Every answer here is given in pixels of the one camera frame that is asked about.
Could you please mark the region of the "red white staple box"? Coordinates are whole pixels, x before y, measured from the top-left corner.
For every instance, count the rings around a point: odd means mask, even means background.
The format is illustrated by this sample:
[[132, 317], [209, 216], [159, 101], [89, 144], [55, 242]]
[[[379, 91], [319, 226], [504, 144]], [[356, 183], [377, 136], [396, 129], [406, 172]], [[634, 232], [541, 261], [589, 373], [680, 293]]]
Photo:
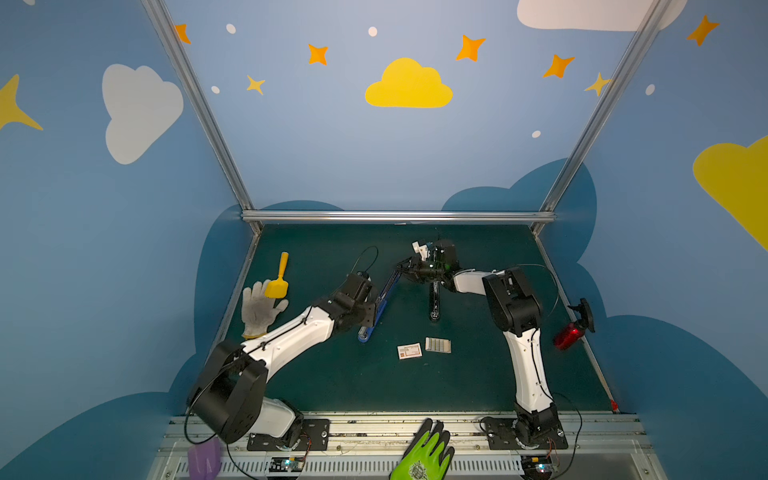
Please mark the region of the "red white staple box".
[[399, 345], [397, 347], [397, 353], [399, 360], [420, 358], [423, 355], [421, 345], [419, 343]]

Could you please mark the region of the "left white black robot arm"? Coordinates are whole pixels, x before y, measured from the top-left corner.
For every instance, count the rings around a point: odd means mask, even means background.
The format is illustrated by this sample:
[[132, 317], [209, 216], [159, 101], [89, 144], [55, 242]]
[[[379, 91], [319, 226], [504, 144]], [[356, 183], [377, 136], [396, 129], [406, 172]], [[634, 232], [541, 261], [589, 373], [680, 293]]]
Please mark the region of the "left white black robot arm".
[[352, 327], [373, 326], [379, 306], [376, 300], [322, 299], [259, 339], [220, 342], [188, 396], [187, 412], [227, 445], [256, 435], [280, 449], [296, 446], [304, 416], [287, 402], [268, 398], [268, 382], [313, 346]]

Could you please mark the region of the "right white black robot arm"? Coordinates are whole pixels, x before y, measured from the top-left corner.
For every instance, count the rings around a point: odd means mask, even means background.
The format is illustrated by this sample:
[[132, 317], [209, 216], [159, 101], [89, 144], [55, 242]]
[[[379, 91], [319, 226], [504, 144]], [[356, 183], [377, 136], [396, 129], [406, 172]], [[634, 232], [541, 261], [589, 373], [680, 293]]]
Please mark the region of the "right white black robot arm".
[[436, 282], [452, 292], [486, 298], [512, 359], [517, 439], [532, 447], [551, 436], [558, 437], [562, 424], [546, 381], [540, 345], [542, 307], [522, 269], [455, 269], [417, 255], [400, 262], [397, 269], [416, 283]]

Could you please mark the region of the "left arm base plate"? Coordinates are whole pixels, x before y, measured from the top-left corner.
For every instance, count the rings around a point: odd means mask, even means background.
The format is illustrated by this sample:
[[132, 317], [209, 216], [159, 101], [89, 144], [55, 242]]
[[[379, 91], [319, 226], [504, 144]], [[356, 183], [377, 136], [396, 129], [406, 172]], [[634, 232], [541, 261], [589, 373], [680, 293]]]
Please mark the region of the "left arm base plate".
[[329, 440], [328, 419], [298, 418], [281, 437], [250, 433], [248, 451], [326, 451]]

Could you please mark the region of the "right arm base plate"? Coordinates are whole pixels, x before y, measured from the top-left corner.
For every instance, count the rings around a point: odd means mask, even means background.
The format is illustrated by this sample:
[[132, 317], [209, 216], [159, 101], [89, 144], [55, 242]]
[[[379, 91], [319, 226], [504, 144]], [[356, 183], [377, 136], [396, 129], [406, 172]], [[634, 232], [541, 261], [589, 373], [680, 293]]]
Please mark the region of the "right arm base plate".
[[567, 449], [568, 441], [560, 427], [536, 427], [517, 418], [483, 417], [479, 426], [491, 450]]

